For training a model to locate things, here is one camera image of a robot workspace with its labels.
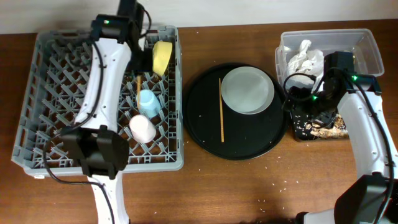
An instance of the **cup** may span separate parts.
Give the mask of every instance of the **cup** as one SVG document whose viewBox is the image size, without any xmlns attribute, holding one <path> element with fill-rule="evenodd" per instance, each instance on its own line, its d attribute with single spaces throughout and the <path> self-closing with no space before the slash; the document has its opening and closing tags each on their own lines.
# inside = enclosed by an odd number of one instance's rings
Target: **cup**
<svg viewBox="0 0 398 224">
<path fill-rule="evenodd" d="M 149 119 L 156 116 L 161 109 L 159 100 L 156 98 L 155 93 L 150 90 L 140 91 L 139 105 L 141 107 L 139 113 L 146 114 Z"/>
<path fill-rule="evenodd" d="M 129 126 L 133 138 L 139 143 L 148 143 L 156 136 L 155 126 L 144 115 L 133 116 Z"/>
</svg>

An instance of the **black plate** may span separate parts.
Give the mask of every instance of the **black plate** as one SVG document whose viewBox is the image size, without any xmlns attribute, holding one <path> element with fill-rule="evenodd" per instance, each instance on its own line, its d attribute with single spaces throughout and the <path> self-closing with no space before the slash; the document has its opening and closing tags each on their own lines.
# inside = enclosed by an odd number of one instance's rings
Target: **black plate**
<svg viewBox="0 0 398 224">
<path fill-rule="evenodd" d="M 208 152 L 224 159 L 252 159 L 270 151 L 283 138 L 288 113 L 282 111 L 282 87 L 268 73 L 275 94 L 267 109 L 245 115 L 233 111 L 223 101 L 224 143 L 221 142 L 218 79 L 231 70 L 250 66 L 228 63 L 209 69 L 190 86 L 183 101 L 183 122 L 192 139 Z"/>
</svg>

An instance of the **wooden table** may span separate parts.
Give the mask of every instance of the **wooden table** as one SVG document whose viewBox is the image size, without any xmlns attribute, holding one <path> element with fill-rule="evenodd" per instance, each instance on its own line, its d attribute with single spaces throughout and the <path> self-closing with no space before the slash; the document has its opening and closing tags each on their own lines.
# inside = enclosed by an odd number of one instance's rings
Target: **wooden table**
<svg viewBox="0 0 398 224">
<path fill-rule="evenodd" d="M 249 63 L 275 75 L 275 48 L 284 31 L 368 28 L 384 62 L 386 72 L 379 79 L 384 115 L 396 140 L 396 27 L 398 20 L 179 29 L 183 85 L 225 62 Z M 0 36 L 0 223 L 96 223 L 91 187 L 35 180 L 10 160 L 34 40 L 35 34 Z M 349 141 L 297 142 L 289 130 L 275 149 L 260 158 L 227 161 L 207 153 L 184 134 L 185 165 L 180 171 L 124 176 L 124 203 L 132 223 L 292 218 L 298 212 L 332 208 L 356 180 Z"/>
</svg>

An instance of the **white plate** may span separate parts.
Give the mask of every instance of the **white plate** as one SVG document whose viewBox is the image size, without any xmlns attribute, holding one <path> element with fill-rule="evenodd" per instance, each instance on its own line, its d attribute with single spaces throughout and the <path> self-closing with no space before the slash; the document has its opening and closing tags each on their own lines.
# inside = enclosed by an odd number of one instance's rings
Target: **white plate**
<svg viewBox="0 0 398 224">
<path fill-rule="evenodd" d="M 232 110 L 241 114 L 256 114 L 271 104 L 274 84 L 260 69 L 239 67 L 224 77 L 221 95 Z"/>
</svg>

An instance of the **gray plastic dish rack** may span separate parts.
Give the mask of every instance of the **gray plastic dish rack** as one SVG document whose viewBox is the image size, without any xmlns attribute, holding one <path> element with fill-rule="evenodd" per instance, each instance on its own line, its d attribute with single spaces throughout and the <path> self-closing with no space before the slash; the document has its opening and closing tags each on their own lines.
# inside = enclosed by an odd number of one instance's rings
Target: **gray plastic dish rack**
<svg viewBox="0 0 398 224">
<path fill-rule="evenodd" d="M 37 35 L 32 65 L 22 105 L 11 160 L 36 178 L 48 176 L 42 160 L 42 149 L 51 136 L 70 125 L 83 102 L 90 76 L 91 46 L 84 40 L 86 30 L 61 30 Z M 126 71 L 118 108 L 118 134 L 129 141 L 129 163 L 123 172 L 153 172 L 179 170 L 183 166 L 182 127 L 182 64 L 178 30 L 160 27 L 148 34 L 145 45 L 152 48 L 157 41 L 173 43 L 173 53 L 165 74 L 161 77 L 146 73 L 142 89 L 152 90 L 162 105 L 162 111 L 151 119 L 157 135 L 147 144 L 132 138 L 128 124 L 139 114 L 136 105 L 136 84 Z M 78 164 L 55 142 L 47 153 L 56 175 L 82 175 Z"/>
</svg>

